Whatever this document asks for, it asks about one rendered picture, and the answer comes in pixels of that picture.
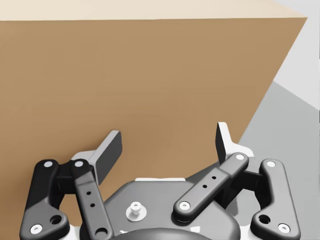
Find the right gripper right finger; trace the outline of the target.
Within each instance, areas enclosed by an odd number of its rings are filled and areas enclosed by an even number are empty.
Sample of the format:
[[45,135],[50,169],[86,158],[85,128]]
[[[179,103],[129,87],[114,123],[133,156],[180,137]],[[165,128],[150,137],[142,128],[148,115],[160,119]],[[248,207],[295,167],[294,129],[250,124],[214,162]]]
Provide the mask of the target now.
[[250,224],[240,227],[241,239],[299,239],[299,221],[283,163],[265,159],[254,171],[253,152],[232,141],[225,122],[217,124],[215,146],[219,166],[174,203],[174,217],[190,223],[212,201],[225,209],[245,189],[254,192],[260,210],[253,214]]

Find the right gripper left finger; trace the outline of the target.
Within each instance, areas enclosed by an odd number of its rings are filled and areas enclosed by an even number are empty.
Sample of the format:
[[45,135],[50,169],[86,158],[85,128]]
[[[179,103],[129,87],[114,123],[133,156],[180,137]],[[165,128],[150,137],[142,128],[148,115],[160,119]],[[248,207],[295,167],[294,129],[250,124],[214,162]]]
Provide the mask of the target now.
[[19,231],[20,240],[62,240],[71,225],[60,204],[75,195],[83,231],[79,240],[111,240],[114,231],[98,186],[122,154],[122,135],[112,130],[100,146],[59,164],[39,161],[33,170]]

